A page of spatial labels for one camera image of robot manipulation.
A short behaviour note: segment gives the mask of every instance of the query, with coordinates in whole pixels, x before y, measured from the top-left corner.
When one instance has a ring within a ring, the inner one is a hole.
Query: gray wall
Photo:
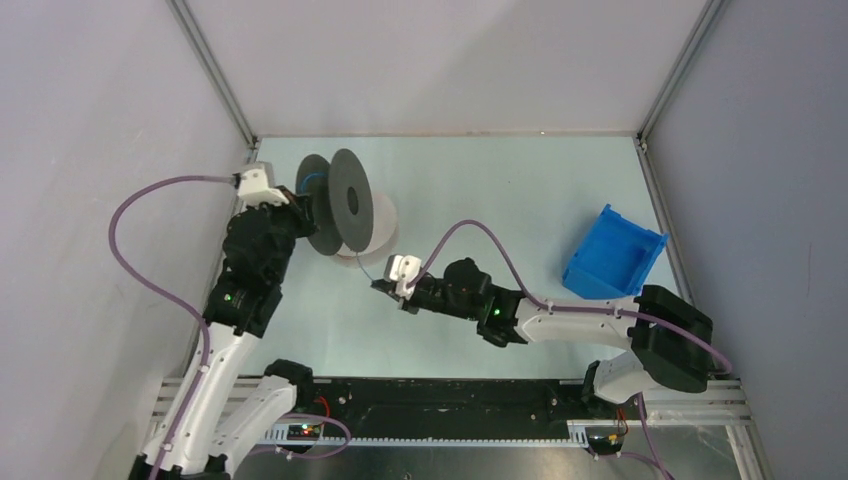
[[[0,2],[0,478],[126,478],[192,320],[111,258],[115,207],[246,149],[164,0]],[[170,187],[119,227],[195,305],[232,190]]]
[[[844,0],[731,2],[649,139],[778,478],[848,475],[846,45]]]

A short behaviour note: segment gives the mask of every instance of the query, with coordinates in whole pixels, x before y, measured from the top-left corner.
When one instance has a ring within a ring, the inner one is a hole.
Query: white table
[[[258,160],[274,165],[278,183],[293,188],[310,153],[328,160],[351,149],[375,191],[388,194],[399,217],[397,253],[429,256],[451,225],[465,218],[501,239],[528,288],[576,298],[561,284],[568,258],[607,203],[658,231],[639,160],[624,137],[355,137],[266,138]],[[433,266],[441,276],[453,260],[474,258],[493,282],[516,288],[484,233],[463,227]],[[369,268],[372,276],[383,265]],[[647,283],[675,291],[666,255]],[[298,243],[283,283],[283,300],[245,374],[277,358],[316,375],[453,378],[582,378],[587,365],[617,354],[595,345],[543,343],[497,348],[461,319],[397,310],[347,268]]]

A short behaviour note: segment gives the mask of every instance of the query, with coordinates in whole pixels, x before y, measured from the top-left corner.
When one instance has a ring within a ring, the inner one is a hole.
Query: white wall
[[[189,2],[260,135],[635,133],[705,3]]]
[[[848,476],[846,45],[843,0],[731,2],[649,139],[778,478]]]
[[[3,2],[0,61],[0,477],[119,479],[192,324],[111,258],[109,217],[246,149],[163,0]],[[232,198],[171,187],[119,244],[200,306]]]

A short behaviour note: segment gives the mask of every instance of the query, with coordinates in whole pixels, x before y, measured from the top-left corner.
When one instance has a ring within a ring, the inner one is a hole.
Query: blue container
[[[562,275],[565,288],[587,299],[636,295],[668,242],[604,207]]]

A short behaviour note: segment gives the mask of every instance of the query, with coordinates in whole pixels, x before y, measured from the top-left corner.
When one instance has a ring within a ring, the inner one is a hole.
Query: purple cable
[[[121,255],[121,252],[118,250],[118,243],[115,239],[115,231],[118,228],[118,221],[121,219],[121,215],[124,214],[127,208],[132,205],[139,198],[147,195],[148,193],[158,190],[162,187],[166,187],[168,185],[173,185],[175,183],[181,182],[213,182],[213,183],[226,183],[232,185],[233,179],[231,177],[211,177],[205,175],[186,175],[182,177],[174,177],[169,178],[167,180],[162,180],[160,182],[156,182],[149,187],[142,188],[141,190],[132,194],[129,198],[124,200],[115,213],[112,215],[112,220],[109,222],[109,249],[112,251],[112,256],[115,257],[115,260],[123,267],[124,270],[127,271],[133,278],[138,280],[139,283],[144,285],[145,287],[153,290],[159,295],[167,298],[168,300],[177,304],[180,308],[187,311],[200,326],[200,334],[202,338],[202,352],[200,355],[200,365],[206,365],[209,361],[209,327],[206,326],[206,322],[203,320],[203,316],[200,315],[194,307],[188,304],[185,300],[179,298],[173,293],[165,290],[164,288],[156,285],[150,280],[146,279],[142,276],[136,269],[134,269],[129,262]],[[191,385],[189,385],[188,390],[186,391],[186,395],[183,398],[183,401],[180,403],[180,406],[177,408],[177,413],[174,415],[174,419],[171,422],[170,427],[168,428],[167,433],[165,434],[165,439],[162,442],[162,446],[159,447],[159,452],[156,455],[156,461],[153,464],[153,468],[150,470],[149,480],[155,480],[156,476],[159,473],[160,468],[162,467],[162,461],[165,456],[164,445],[171,443],[174,439],[174,432],[176,432],[177,427],[179,426],[180,421],[185,415],[186,408],[188,408],[188,404],[194,396],[195,391],[197,390],[197,386],[200,383],[200,379],[203,377],[203,372],[199,369],[194,373],[194,378],[191,380]]]
[[[347,426],[344,423],[336,420],[335,418],[322,417],[320,415],[311,415],[311,414],[308,414],[308,413],[290,413],[290,414],[287,414],[287,415],[283,415],[283,419],[287,419],[287,418],[292,419],[292,420],[312,420],[313,422],[332,423],[333,425],[339,427],[342,432],[344,432],[345,441],[340,447],[336,448],[335,450],[331,450],[327,453],[319,453],[317,455],[306,455],[306,454],[303,454],[303,453],[294,453],[294,452],[290,452],[290,451],[286,450],[285,448],[274,446],[274,447],[255,448],[255,449],[251,450],[251,452],[248,454],[248,456],[260,455],[260,454],[263,454],[263,453],[285,453],[286,455],[291,455],[292,457],[295,457],[295,458],[304,458],[306,460],[318,460],[320,458],[327,458],[327,457],[331,457],[331,456],[333,456],[337,453],[340,453],[342,450],[346,449],[348,445],[350,445],[350,441],[353,439],[353,435],[351,435],[350,430],[347,428]]]
[[[657,462],[657,468],[660,469],[660,472],[663,474],[663,477],[666,480],[674,480],[668,470],[665,469],[665,465],[663,465],[662,460],[660,459],[659,454],[657,453],[657,448],[654,446],[654,439],[651,438],[651,434],[648,432],[648,420],[646,419],[645,412],[645,397],[642,395],[642,392],[639,392],[636,395],[636,408],[639,409],[639,420],[642,422],[642,430],[645,432],[645,440],[648,441],[648,449],[651,450],[651,455],[654,457],[654,461]]]
[[[427,273],[427,271],[433,265],[433,262],[436,260],[436,257],[442,251],[442,248],[445,246],[445,243],[447,243],[447,241],[451,237],[451,235],[453,235],[454,232],[456,232],[459,229],[459,227],[462,227],[464,225],[474,225],[475,227],[479,228],[480,230],[483,230],[483,232],[485,232],[486,235],[489,236],[489,238],[492,240],[492,242],[494,242],[495,246],[498,248],[498,251],[501,252],[501,256],[503,257],[504,261],[506,262],[507,267],[509,267],[509,271],[512,273],[512,276],[515,278],[515,282],[518,283],[518,288],[521,289],[521,292],[524,294],[525,297],[527,297],[527,300],[530,300],[530,302],[533,303],[533,305],[536,305],[539,308],[547,310],[549,308],[548,304],[545,303],[545,302],[542,302],[538,298],[534,297],[530,293],[530,291],[527,290],[527,286],[524,285],[524,282],[521,280],[521,276],[518,275],[518,271],[515,269],[515,265],[512,263],[512,259],[510,259],[509,254],[506,253],[506,249],[504,248],[504,246],[500,242],[500,240],[498,240],[498,237],[494,234],[494,232],[492,232],[489,229],[489,227],[483,225],[482,223],[478,222],[477,220],[470,220],[470,219],[469,220],[462,220],[462,221],[455,223],[450,229],[448,229],[448,231],[445,233],[445,235],[439,241],[439,244],[436,245],[435,249],[433,249],[433,253],[431,253],[430,257],[427,259],[427,261],[424,262],[424,265],[421,267],[421,272],[419,272],[418,275],[415,278],[413,278],[411,282],[409,282],[409,285],[414,286],[416,283],[418,283],[419,280],[421,280],[422,277],[424,277],[424,275]],[[599,314],[599,315],[614,315],[616,313],[615,308],[605,308],[605,307],[575,307],[575,306],[568,306],[568,305],[552,305],[552,306],[550,306],[550,309],[553,310],[554,312],[593,313],[593,314]],[[632,310],[621,310],[618,313],[620,315],[626,315],[628,317],[633,317],[633,318],[637,318],[637,319],[640,319],[640,320],[645,320],[647,322],[655,323],[655,324],[657,324],[657,325],[659,325],[663,328],[667,328],[667,329],[671,330],[672,332],[682,336],[683,338],[689,340],[690,342],[694,343],[695,345],[701,347],[702,349],[707,351],[710,355],[712,355],[713,358],[718,363],[720,363],[722,365],[723,370],[720,371],[720,372],[717,372],[717,373],[723,374],[723,373],[730,373],[730,372],[733,371],[733,364],[730,363],[730,360],[727,357],[725,357],[721,352],[719,352],[718,350],[713,348],[713,346],[710,345],[709,343],[698,338],[696,335],[693,335],[693,334],[687,332],[686,330],[678,327],[677,325],[675,325],[675,324],[673,324],[673,323],[671,323],[667,320],[663,320],[662,318],[656,317],[654,315],[649,315],[647,313],[635,312],[635,311],[632,311]]]

